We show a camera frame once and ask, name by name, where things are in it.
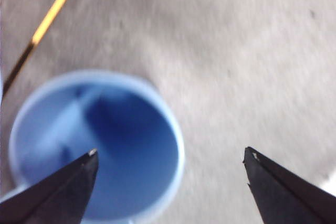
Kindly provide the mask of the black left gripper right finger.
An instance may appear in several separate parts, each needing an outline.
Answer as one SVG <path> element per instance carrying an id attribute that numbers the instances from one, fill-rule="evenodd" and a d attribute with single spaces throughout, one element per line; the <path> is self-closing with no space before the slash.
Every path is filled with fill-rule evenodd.
<path id="1" fill-rule="evenodd" d="M 252 147 L 243 164 L 263 223 L 335 223 L 335 196 Z"/>

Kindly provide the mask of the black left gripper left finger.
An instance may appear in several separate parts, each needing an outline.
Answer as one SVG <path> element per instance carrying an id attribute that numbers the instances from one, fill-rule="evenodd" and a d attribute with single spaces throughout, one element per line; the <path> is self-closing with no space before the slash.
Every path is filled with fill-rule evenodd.
<path id="1" fill-rule="evenodd" d="M 92 149 L 38 183 L 1 200 L 1 223 L 81 223 L 99 167 Z"/>

